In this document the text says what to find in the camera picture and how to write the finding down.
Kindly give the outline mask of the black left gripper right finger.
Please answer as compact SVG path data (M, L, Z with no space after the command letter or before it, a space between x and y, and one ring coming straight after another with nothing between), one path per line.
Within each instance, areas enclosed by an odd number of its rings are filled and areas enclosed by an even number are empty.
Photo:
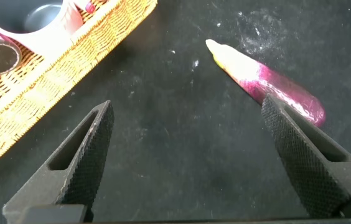
M289 180L312 217L351 217L351 153L283 101L261 114Z

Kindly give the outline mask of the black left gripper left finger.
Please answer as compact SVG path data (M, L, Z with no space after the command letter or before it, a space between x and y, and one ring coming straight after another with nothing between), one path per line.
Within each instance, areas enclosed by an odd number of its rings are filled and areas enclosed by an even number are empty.
M110 101L94 107L3 206L7 222L92 221L114 120Z

